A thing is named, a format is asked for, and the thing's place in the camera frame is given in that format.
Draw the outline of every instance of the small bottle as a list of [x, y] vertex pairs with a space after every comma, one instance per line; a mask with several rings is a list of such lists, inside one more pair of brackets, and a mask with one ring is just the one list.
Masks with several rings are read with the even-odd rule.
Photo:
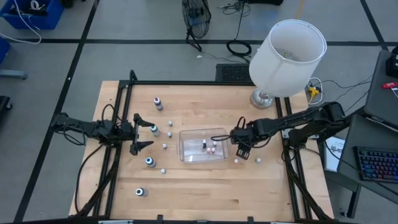
[[147, 157], [145, 159], [145, 163], [149, 166], [149, 167], [155, 167], [156, 166], [156, 162], [153, 158], [151, 157]]
[[136, 195], [139, 197], [145, 197], [148, 194], [148, 191], [146, 189], [143, 188], [137, 188], [136, 190]]
[[150, 131], [152, 131], [152, 133], [154, 134], [155, 137], [160, 136], [160, 131], [156, 125], [153, 125], [152, 127], [150, 127]]
[[157, 110], [161, 111], [163, 109], [162, 102], [158, 97], [155, 97], [154, 103]]

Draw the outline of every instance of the electric fan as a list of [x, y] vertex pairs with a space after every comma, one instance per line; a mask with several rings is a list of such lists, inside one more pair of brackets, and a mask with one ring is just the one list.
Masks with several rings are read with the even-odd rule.
[[196, 38], [201, 39], [209, 31], [211, 14], [207, 0], [182, 0], [182, 15], [187, 26], [185, 41], [201, 52]]

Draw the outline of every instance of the wooden table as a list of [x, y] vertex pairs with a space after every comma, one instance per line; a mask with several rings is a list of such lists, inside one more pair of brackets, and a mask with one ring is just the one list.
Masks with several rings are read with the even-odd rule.
[[[249, 160], [239, 159], [237, 164], [233, 162], [236, 145], [231, 147], [229, 158], [221, 162], [186, 164], [177, 155], [180, 131], [225, 128], [229, 132], [240, 116], [245, 116], [247, 121], [276, 118], [275, 104], [267, 110], [251, 106], [249, 96], [253, 88], [134, 85], [128, 120], [132, 121], [133, 114], [139, 113], [144, 120], [156, 124], [161, 135], [154, 137], [149, 128], [140, 128], [139, 140], [153, 140], [155, 143], [138, 156], [129, 153], [131, 142], [123, 144], [111, 218], [154, 220], [161, 214], [165, 220], [246, 221], [248, 216], [253, 216], [255, 221], [294, 221], [287, 173], [280, 158], [282, 140], [279, 133], [264, 148], [252, 149]], [[94, 120], [100, 119], [106, 104], [114, 103], [117, 89], [118, 82], [103, 82]], [[162, 100], [163, 111], [156, 110], [155, 96]], [[290, 100], [293, 113], [307, 108], [304, 92]], [[105, 118], [111, 119], [111, 115], [112, 110], [107, 110]], [[173, 122], [172, 127], [168, 126], [168, 120]], [[173, 134], [171, 138], [166, 135], [168, 131]], [[166, 150], [162, 149], [163, 143], [168, 145]], [[97, 147], [98, 142], [90, 139], [85, 157]], [[318, 150], [315, 141], [309, 140], [307, 147]], [[301, 155], [308, 191], [325, 213], [333, 217], [319, 156], [304, 150]], [[79, 208], [97, 188], [103, 156], [104, 149], [88, 160], [81, 173]], [[155, 168], [146, 166], [144, 160], [147, 156], [154, 158]], [[256, 164], [254, 160], [258, 157], [262, 161]], [[161, 169], [166, 169], [167, 173], [161, 174]], [[136, 196], [138, 187], [147, 189], [148, 196]], [[104, 211], [107, 194], [105, 190], [100, 214]], [[303, 218], [303, 207], [299, 207]], [[70, 213], [75, 213], [73, 204]]]

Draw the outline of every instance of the lamp base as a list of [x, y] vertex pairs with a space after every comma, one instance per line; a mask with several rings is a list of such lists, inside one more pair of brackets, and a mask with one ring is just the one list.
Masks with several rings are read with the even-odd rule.
[[266, 109], [272, 105], [274, 97], [256, 88], [250, 96], [250, 103], [257, 109]]

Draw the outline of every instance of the lamp shade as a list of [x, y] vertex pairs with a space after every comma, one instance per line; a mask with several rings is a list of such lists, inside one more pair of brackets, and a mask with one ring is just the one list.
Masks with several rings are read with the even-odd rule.
[[288, 97], [302, 91], [327, 49], [322, 33], [295, 19], [277, 23], [251, 60], [249, 73], [264, 93]]

